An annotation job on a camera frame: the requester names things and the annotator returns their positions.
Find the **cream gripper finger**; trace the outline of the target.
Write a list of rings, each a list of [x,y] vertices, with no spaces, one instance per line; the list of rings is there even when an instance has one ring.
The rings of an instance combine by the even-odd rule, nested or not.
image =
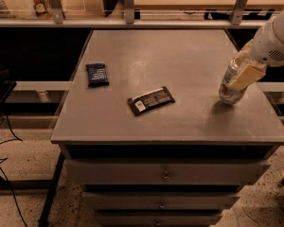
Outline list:
[[[266,74],[265,70],[260,70],[251,64],[240,66],[238,73],[227,83],[230,89],[240,91],[249,85],[262,79]]]
[[[237,66],[242,66],[244,64],[248,64],[251,62],[251,59],[248,57],[236,57],[235,58],[235,64]]]

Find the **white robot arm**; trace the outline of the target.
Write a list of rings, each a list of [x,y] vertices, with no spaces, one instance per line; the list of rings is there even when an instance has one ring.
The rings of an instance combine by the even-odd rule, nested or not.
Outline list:
[[[268,67],[284,65],[284,9],[263,25],[234,58],[239,71],[226,86],[240,91],[262,79]]]

